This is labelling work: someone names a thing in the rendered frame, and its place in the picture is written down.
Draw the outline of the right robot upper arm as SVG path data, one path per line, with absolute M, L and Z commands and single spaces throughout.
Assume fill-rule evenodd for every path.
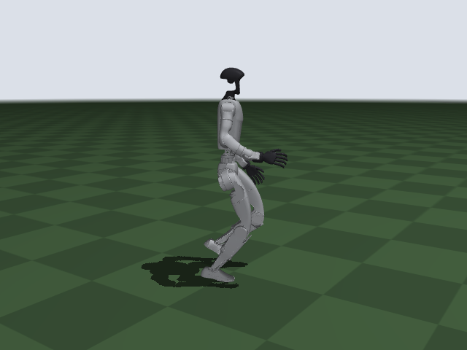
M 221 105 L 220 108 L 220 133 L 219 133 L 219 142 L 223 148 L 228 148 L 223 143 L 223 137 L 229 135 L 228 132 L 232 128 L 233 117 L 235 115 L 236 107 L 233 103 L 225 102 Z

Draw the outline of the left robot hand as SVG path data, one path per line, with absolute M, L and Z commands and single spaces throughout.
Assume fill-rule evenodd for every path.
M 248 176 L 250 176 L 250 178 L 253 180 L 254 184 L 256 185 L 256 182 L 255 182 L 254 178 L 256 179 L 258 184 L 260 184 L 260 182 L 262 183 L 263 181 L 262 181 L 261 177 L 263 178 L 263 180 L 265 178 L 264 178 L 264 176 L 263 176 L 263 174 L 261 172 L 264 173 L 264 170 L 262 168 L 257 167 L 257 166 L 250 165 L 249 161 L 246 161 L 246 162 L 248 164 L 243 169 L 246 169 Z M 259 172 L 258 170 L 261 171 L 261 172 Z M 253 176 L 254 176 L 254 178 L 253 178 Z M 259 180 L 258 180 L 258 178 L 256 176 L 259 178 L 260 182 L 259 182 Z

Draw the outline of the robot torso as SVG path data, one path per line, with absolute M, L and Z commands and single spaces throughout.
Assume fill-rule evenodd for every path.
M 225 150 L 225 153 L 221 155 L 220 162 L 217 167 L 218 178 L 221 177 L 221 173 L 227 169 L 229 172 L 235 172 L 238 176 L 238 165 L 235 162 L 236 161 L 235 154 L 231 153 L 231 149 L 223 148 L 219 142 L 220 119 L 221 119 L 220 108 L 221 108 L 221 105 L 224 104 L 225 102 L 233 103 L 236 107 L 235 115 L 233 116 L 232 128 L 230 129 L 228 134 L 231 135 L 237 142 L 240 142 L 242 123 L 243 123 L 243 112 L 242 112 L 241 104 L 238 101 L 235 101 L 233 99 L 234 97 L 230 97 L 229 99 L 221 100 L 217 108 L 217 147 L 218 149 Z

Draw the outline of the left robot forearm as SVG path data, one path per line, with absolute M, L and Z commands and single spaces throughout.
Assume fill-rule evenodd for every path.
M 244 168 L 248 163 L 243 159 L 243 157 L 239 157 L 238 155 L 235 154 L 236 162 Z

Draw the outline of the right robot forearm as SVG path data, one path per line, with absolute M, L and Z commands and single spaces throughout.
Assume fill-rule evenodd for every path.
M 236 154 L 239 157 L 243 157 L 246 161 L 259 160 L 260 153 L 253 152 L 251 149 L 243 147 L 239 142 L 237 142 L 232 136 L 225 135 L 223 137 L 223 143 L 231 149 L 232 154 Z

